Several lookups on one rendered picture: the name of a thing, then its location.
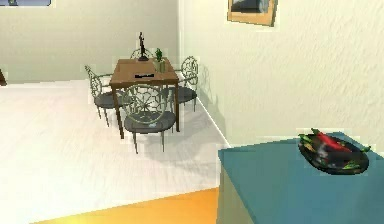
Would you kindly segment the teal counter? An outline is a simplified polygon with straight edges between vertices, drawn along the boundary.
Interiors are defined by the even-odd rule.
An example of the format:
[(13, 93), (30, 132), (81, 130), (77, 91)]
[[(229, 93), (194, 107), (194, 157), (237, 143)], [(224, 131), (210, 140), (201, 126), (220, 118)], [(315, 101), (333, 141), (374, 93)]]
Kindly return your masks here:
[(296, 138), (222, 149), (217, 224), (384, 224), (384, 158), (362, 174), (311, 166)]

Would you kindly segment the wooden framed picture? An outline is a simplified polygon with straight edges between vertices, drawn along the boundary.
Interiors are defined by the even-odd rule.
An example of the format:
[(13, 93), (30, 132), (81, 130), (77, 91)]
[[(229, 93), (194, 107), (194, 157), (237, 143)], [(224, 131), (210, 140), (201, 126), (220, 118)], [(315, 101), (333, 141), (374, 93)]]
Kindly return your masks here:
[(228, 0), (227, 20), (273, 27), (278, 0)]

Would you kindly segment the metal chair with grey seat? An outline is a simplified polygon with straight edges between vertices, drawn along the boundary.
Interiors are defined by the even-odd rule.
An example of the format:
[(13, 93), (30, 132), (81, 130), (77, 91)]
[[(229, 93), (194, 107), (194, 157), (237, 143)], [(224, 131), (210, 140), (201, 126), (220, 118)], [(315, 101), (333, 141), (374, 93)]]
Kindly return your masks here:
[(123, 127), (133, 135), (135, 152), (138, 134), (159, 133), (164, 145), (164, 132), (176, 123), (175, 113), (167, 109), (169, 95), (160, 86), (136, 84), (126, 88), (121, 98), (126, 113)]
[(166, 96), (170, 109), (173, 109), (175, 91), (178, 91), (177, 101), (179, 104), (193, 102), (193, 110), (196, 110), (197, 84), (198, 84), (198, 62), (194, 56), (188, 56), (178, 69), (181, 73), (181, 80), (178, 87), (165, 86), (162, 93)]
[(106, 77), (106, 74), (96, 75), (92, 71), (89, 65), (85, 65), (84, 69), (87, 72), (89, 77), (90, 91), (93, 97), (94, 105), (97, 108), (98, 115), (101, 115), (100, 109), (103, 109), (106, 123), (109, 123), (107, 111), (109, 109), (114, 109), (115, 105), (114, 105), (113, 93), (111, 91), (109, 92), (104, 91), (104, 88), (106, 88), (106, 85), (103, 84), (102, 78)]
[[(148, 49), (145, 49), (144, 50), (144, 55), (147, 57), (147, 58), (154, 58), (154, 54), (152, 52), (150, 52)], [(141, 50), (140, 49), (136, 49), (132, 52), (131, 54), (131, 59), (138, 59), (141, 57)]]

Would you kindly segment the black bowl with peppers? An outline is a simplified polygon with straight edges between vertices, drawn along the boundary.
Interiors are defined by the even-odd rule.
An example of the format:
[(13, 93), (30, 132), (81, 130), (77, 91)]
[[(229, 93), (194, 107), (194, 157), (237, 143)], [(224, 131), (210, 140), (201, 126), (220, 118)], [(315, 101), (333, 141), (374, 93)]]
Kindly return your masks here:
[(371, 147), (352, 143), (312, 128), (312, 134), (299, 134), (298, 149), (314, 168), (330, 175), (355, 175), (369, 167)]

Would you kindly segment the black statuette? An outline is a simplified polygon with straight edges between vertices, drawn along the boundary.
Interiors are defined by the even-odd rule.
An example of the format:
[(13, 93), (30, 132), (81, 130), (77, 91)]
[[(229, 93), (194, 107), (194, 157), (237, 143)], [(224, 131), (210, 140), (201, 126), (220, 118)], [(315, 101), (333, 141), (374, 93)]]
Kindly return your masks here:
[(138, 58), (138, 61), (148, 61), (149, 58), (146, 55), (146, 49), (144, 45), (144, 37), (143, 33), (140, 32), (139, 34), (139, 44), (140, 44), (140, 57)]

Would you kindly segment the blue framed window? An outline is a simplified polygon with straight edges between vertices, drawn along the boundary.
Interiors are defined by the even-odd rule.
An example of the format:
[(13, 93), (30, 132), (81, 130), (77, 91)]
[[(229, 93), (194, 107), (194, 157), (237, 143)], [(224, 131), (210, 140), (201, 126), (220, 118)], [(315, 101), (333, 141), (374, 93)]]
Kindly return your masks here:
[(35, 7), (49, 6), (52, 0), (0, 0), (0, 6), (10, 7)]

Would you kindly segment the green plant in glass vase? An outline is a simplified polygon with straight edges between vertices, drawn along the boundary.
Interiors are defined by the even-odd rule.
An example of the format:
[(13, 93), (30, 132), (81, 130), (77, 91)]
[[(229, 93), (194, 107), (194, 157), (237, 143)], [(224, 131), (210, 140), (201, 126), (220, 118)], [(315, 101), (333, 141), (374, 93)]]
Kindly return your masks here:
[(156, 58), (154, 61), (155, 69), (157, 72), (164, 73), (165, 72), (165, 61), (163, 59), (162, 51), (159, 48), (157, 48), (155, 51), (155, 55), (156, 55)]

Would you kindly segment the brown wooden dining table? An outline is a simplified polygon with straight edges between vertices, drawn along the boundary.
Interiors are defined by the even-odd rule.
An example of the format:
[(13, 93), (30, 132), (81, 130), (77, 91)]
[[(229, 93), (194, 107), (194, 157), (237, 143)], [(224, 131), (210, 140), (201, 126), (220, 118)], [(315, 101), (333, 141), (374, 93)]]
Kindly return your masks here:
[[(170, 61), (165, 58), (165, 72), (157, 72), (153, 64), (154, 59), (138, 61), (138, 59), (119, 59), (109, 85), (111, 87), (120, 138), (124, 138), (123, 124), (116, 91), (128, 88), (136, 84), (148, 84), (152, 86), (173, 85), (178, 87), (179, 77), (172, 67)], [(153, 78), (135, 78), (135, 74), (155, 74)], [(174, 107), (176, 112), (176, 131), (179, 132), (179, 104), (177, 101), (178, 91), (175, 91)]]

